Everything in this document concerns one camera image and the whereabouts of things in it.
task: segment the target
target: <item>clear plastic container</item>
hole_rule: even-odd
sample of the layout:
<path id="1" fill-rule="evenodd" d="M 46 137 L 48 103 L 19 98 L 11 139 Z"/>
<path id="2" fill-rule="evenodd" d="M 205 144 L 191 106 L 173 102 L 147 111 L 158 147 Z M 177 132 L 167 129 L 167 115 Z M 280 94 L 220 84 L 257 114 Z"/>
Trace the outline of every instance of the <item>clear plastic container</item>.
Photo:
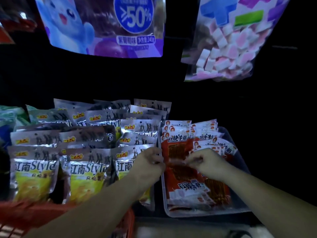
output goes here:
<path id="1" fill-rule="evenodd" d="M 219 132 L 224 133 L 223 139 L 230 141 L 234 144 L 228 130 L 224 127 L 219 127 Z M 230 164 L 239 168 L 247 173 L 250 173 L 247 165 L 245 164 L 240 152 L 236 152 L 234 158 L 231 160 Z M 213 209 L 212 211 L 202 211 L 202 210 L 176 210 L 169 211 L 167 207 L 167 197 L 165 190 L 165 180 L 164 174 L 162 175 L 162 190 L 163 190 L 163 202 L 164 202 L 164 210 L 169 217 L 172 218 L 182 218 L 182 217 L 197 217 L 197 216 L 214 216 L 214 215 L 227 215 L 227 214 L 236 214 L 249 212 L 250 209 L 244 204 L 244 202 L 240 199 L 240 197 L 230 189 L 230 196 L 232 200 L 232 204 L 228 207 L 221 206 Z"/>

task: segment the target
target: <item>cartoon mouth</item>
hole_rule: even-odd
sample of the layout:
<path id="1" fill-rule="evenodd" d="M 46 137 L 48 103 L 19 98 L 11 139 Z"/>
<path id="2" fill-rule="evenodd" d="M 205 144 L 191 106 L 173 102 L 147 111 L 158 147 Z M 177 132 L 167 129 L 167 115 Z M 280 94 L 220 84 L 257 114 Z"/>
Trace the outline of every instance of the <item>cartoon mouth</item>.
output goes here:
<path id="1" fill-rule="evenodd" d="M 66 25 L 67 24 L 67 17 L 65 17 L 63 14 L 59 14 L 59 16 L 60 16 L 60 19 L 61 19 L 61 22 L 64 24 L 64 25 Z"/>

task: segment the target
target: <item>black background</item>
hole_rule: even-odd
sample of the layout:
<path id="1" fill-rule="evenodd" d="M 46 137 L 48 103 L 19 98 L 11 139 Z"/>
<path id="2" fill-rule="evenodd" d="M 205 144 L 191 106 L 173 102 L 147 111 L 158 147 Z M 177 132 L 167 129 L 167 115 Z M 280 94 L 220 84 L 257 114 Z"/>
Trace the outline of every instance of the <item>black background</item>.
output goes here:
<path id="1" fill-rule="evenodd" d="M 170 119 L 217 118 L 254 176 L 316 205 L 311 192 L 315 186 L 313 156 L 309 155 L 315 156 L 314 141 L 304 133 L 313 127 L 306 117 L 309 77 L 299 71 L 302 55 L 294 29 L 299 23 L 298 3 L 290 1 L 256 57 L 253 76 L 233 82 L 183 82 L 187 66 L 180 63 L 180 57 L 196 22 L 197 0 L 166 0 L 162 58 L 84 56 L 50 46 L 40 30 L 13 33 L 17 45 L 0 45 L 0 104 L 48 109 L 53 108 L 53 98 L 171 101 Z"/>

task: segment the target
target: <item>purple candy bag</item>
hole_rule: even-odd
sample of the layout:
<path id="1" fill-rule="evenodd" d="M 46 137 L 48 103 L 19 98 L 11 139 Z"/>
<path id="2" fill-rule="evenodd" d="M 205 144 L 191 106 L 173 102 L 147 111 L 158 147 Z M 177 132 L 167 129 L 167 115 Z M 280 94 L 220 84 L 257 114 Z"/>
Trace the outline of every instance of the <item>purple candy bag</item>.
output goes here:
<path id="1" fill-rule="evenodd" d="M 51 45 L 116 58 L 163 55 L 165 0 L 36 0 Z"/>
<path id="2" fill-rule="evenodd" d="M 185 81 L 242 80 L 250 77 L 256 55 L 289 0 L 199 0 L 193 44 L 181 62 Z"/>

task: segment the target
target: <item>yellow and red logo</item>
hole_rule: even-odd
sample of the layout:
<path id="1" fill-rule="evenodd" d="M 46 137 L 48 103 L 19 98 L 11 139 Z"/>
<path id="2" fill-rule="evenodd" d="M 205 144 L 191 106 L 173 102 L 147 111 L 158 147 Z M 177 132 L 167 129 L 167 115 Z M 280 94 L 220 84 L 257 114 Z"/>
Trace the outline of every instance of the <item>yellow and red logo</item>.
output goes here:
<path id="1" fill-rule="evenodd" d="M 27 144 L 28 142 L 30 142 L 29 138 L 16 140 L 16 144 Z"/>
<path id="2" fill-rule="evenodd" d="M 131 139 L 130 138 L 123 138 L 120 139 L 120 142 L 126 142 L 126 143 L 130 143 Z"/>
<path id="3" fill-rule="evenodd" d="M 76 141 L 75 136 L 73 136 L 73 137 L 67 137 L 67 139 L 64 139 L 64 140 L 63 140 L 63 142 L 65 142 L 65 143 L 75 142 L 75 141 Z"/>
<path id="4" fill-rule="evenodd" d="M 84 117 L 84 116 L 85 116 L 84 112 L 77 113 L 76 115 L 73 115 L 73 119 L 79 119 L 79 118 Z"/>
<path id="5" fill-rule="evenodd" d="M 119 158 L 123 158 L 123 157 L 128 157 L 128 151 L 126 152 L 121 152 L 120 154 L 117 154 L 116 157 L 119 159 Z"/>
<path id="6" fill-rule="evenodd" d="M 84 157 L 83 154 L 70 155 L 71 160 L 82 160 L 83 157 Z"/>
<path id="7" fill-rule="evenodd" d="M 28 156 L 28 155 L 29 155 L 28 151 L 21 151 L 21 152 L 16 152 L 15 153 L 16 157 L 18 157 L 18 156 Z"/>
<path id="8" fill-rule="evenodd" d="M 101 115 L 95 115 L 95 116 L 93 116 L 93 117 L 89 117 L 89 120 L 90 121 L 95 121 L 95 120 L 100 120 L 101 119 Z"/>
<path id="9" fill-rule="evenodd" d="M 36 118 L 37 119 L 47 119 L 47 115 L 37 115 Z"/>
<path id="10" fill-rule="evenodd" d="M 125 130 L 127 130 L 127 129 L 135 129 L 135 124 L 133 124 L 133 125 L 131 125 L 131 124 L 125 125 L 125 126 L 124 126 L 124 129 L 125 129 Z"/>

